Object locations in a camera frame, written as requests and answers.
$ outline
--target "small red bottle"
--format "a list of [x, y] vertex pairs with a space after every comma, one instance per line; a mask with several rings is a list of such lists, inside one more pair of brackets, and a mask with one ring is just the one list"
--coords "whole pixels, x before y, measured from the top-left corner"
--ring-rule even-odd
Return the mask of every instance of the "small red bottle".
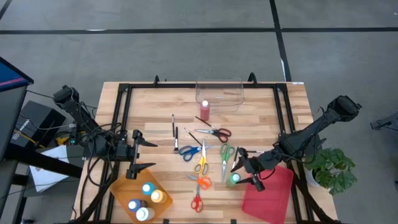
[[210, 117], [210, 105], [209, 102], [203, 100], [200, 104], [200, 119], [207, 121]]

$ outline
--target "concrete floor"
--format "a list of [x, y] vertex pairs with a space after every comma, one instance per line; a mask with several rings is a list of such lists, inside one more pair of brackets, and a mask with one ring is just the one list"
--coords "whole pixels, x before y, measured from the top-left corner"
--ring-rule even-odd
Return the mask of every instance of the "concrete floor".
[[[395, 0], [278, 0], [276, 5], [282, 28], [398, 27]], [[260, 0], [12, 0], [0, 20], [0, 30], [273, 25], [269, 2]], [[352, 122], [321, 133], [328, 138], [325, 147], [342, 148], [357, 164], [358, 183], [334, 197], [340, 220], [396, 223], [397, 133], [373, 131], [369, 122], [398, 111], [398, 32], [283, 33], [283, 38], [292, 80], [305, 82], [314, 114], [338, 95], [349, 95], [363, 106]], [[74, 86], [88, 105], [98, 104], [104, 81], [153, 80], [155, 75], [170, 81], [247, 79], [249, 72], [261, 81], [284, 80], [273, 32], [3, 34], [0, 55], [35, 80], [29, 89], [51, 95], [64, 84]], [[27, 100], [54, 107], [39, 96], [28, 95]], [[24, 218], [66, 222], [77, 185], [57, 184], [29, 198]], [[4, 212], [0, 223], [10, 223], [11, 216], [12, 210]]]

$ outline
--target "potted plant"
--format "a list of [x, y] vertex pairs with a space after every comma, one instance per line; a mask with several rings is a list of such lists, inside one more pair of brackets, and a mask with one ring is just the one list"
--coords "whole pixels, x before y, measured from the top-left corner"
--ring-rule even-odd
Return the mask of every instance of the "potted plant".
[[357, 181], [351, 172], [355, 164], [341, 149], [322, 149], [314, 160], [312, 156], [307, 156], [305, 161], [308, 183], [314, 187], [329, 189], [331, 195], [344, 192]]

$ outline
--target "wooden table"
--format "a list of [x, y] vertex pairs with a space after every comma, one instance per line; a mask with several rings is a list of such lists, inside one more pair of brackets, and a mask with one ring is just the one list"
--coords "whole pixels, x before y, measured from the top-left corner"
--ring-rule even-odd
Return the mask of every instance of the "wooden table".
[[[98, 124], [111, 123], [118, 85], [119, 82], [104, 83], [96, 115]], [[287, 83], [287, 86], [296, 129], [303, 129], [313, 121], [304, 84]], [[237, 111], [212, 114], [209, 123], [215, 127], [231, 130], [233, 135], [230, 137], [229, 143], [232, 146], [245, 147], [247, 150], [263, 151], [272, 149], [272, 143], [277, 140], [277, 135], [280, 133], [273, 91], [267, 88], [247, 88], [244, 89], [244, 98], [244, 103]], [[288, 130], [289, 126], [282, 93], [280, 93], [280, 98], [285, 116], [285, 127]], [[121, 108], [119, 121], [122, 119], [122, 113], [123, 109]], [[206, 151], [210, 164], [209, 177], [214, 184], [211, 189], [201, 191], [204, 203], [204, 209], [201, 213], [197, 213], [190, 208], [190, 203], [196, 194], [196, 183], [187, 177], [189, 174], [194, 174], [193, 167], [199, 161], [200, 155], [196, 154], [190, 162], [184, 162], [180, 155], [172, 153], [174, 149], [171, 124], [172, 114], [175, 115], [175, 125], [179, 127], [180, 147], [197, 145], [183, 128], [192, 130], [192, 133], [198, 139], [205, 138], [207, 145], [216, 145], [213, 149]], [[194, 129], [208, 128], [208, 126], [195, 119], [194, 116], [199, 116], [199, 109], [195, 101], [195, 89], [193, 88], [133, 89], [127, 120], [128, 143], [132, 144], [133, 142], [131, 139], [132, 131], [139, 129], [147, 141], [159, 145], [158, 147], [140, 147], [141, 156], [138, 162], [156, 163], [149, 170], [174, 200], [173, 205], [154, 222], [161, 223], [164, 218], [168, 218], [171, 223], [230, 223], [231, 219], [237, 219], [238, 223], [264, 223], [263, 220], [254, 218], [241, 211], [245, 185], [227, 189], [225, 183], [221, 182], [221, 157], [219, 155], [221, 143], [210, 134], [194, 132]], [[232, 163], [233, 158], [229, 159], [227, 170], [231, 169]], [[121, 163], [119, 175], [123, 175], [126, 172], [128, 165], [128, 162]], [[79, 211], [81, 187], [86, 177], [86, 167], [87, 162], [85, 162], [83, 168], [75, 200], [75, 209], [77, 211]], [[91, 173], [94, 181], [100, 181], [102, 169], [103, 163], [100, 161]], [[243, 178], [248, 176], [243, 168], [238, 172]], [[328, 191], [310, 185], [308, 189], [326, 214], [333, 219], [337, 219], [333, 198]], [[97, 191], [97, 187], [90, 182], [87, 183], [83, 197], [84, 208], [90, 204]], [[302, 217], [307, 219], [303, 197], [300, 191], [297, 191]], [[101, 219], [105, 218], [108, 195], [109, 192], [103, 200]], [[285, 222], [295, 223], [291, 196]], [[112, 223], [131, 223], [131, 220], [117, 200], [115, 200], [113, 208]]]

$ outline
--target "computer screen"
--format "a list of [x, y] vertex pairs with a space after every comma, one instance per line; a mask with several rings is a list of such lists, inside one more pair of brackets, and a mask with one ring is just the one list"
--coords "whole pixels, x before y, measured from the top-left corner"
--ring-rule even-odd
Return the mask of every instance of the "computer screen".
[[32, 84], [33, 80], [0, 57], [0, 91]]

